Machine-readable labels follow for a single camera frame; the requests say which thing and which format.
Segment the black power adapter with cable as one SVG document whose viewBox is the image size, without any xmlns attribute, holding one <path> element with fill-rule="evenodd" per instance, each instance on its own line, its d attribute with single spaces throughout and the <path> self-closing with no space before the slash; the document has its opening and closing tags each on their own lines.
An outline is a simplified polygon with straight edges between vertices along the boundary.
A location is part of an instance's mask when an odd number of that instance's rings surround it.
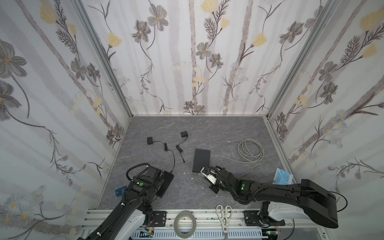
<svg viewBox="0 0 384 240">
<path fill-rule="evenodd" d="M 172 167 L 172 170 L 170 171 L 170 174 L 173 173 L 174 169 L 175 169 L 175 166 L 176 166 L 176 157 L 175 157 L 175 153 L 174 151 L 172 151 L 169 147 L 168 147 L 168 144 L 167 143 L 164 143 L 164 142 L 161 142 L 161 141 L 155 141 L 153 139 L 153 137 L 147 137 L 147 145 L 153 145 L 155 143 L 159 143 L 163 146 L 163 150 L 165 152 L 170 152 L 172 154 L 172 157 L 173 157 L 173 167 Z"/>
</svg>

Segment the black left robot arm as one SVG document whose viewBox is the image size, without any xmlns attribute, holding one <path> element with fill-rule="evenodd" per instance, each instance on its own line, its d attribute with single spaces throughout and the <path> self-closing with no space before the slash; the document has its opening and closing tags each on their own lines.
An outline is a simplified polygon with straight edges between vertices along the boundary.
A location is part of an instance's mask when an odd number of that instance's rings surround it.
<svg viewBox="0 0 384 240">
<path fill-rule="evenodd" d="M 107 218 L 85 240 L 128 240 L 142 225 L 153 220 L 151 203 L 162 197 L 173 175 L 142 163 L 129 168 L 130 181 L 122 199 Z"/>
</svg>

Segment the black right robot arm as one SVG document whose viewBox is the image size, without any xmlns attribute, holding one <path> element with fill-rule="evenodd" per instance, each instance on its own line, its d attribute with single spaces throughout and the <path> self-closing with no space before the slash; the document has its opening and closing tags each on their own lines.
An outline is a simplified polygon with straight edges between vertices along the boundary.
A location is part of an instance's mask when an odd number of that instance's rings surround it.
<svg viewBox="0 0 384 240">
<path fill-rule="evenodd" d="M 315 224 L 325 228 L 339 227 L 336 192 L 328 191 L 311 180 L 299 184 L 274 185 L 236 178 L 219 166 L 201 169 L 201 174 L 211 182 L 214 193 L 225 191 L 233 199 L 248 205 L 251 202 L 271 202 L 292 205 L 303 210 Z"/>
</svg>

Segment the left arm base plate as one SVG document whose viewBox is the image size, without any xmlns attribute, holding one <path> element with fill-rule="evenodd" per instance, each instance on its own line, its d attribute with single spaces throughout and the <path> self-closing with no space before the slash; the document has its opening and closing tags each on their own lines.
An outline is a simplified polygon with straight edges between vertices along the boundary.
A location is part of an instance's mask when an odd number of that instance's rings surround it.
<svg viewBox="0 0 384 240">
<path fill-rule="evenodd" d="M 146 228 L 165 227 L 167 220 L 167 211 L 154 211 Z"/>
</svg>

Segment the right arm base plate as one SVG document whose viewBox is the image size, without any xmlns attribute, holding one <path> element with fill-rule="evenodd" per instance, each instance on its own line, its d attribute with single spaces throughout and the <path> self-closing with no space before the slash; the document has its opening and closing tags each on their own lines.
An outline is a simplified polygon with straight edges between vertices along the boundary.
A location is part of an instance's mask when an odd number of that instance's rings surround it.
<svg viewBox="0 0 384 240">
<path fill-rule="evenodd" d="M 247 227 L 269 228 L 286 225 L 284 220 L 277 221 L 271 218 L 267 211 L 244 211 L 243 214 Z"/>
</svg>

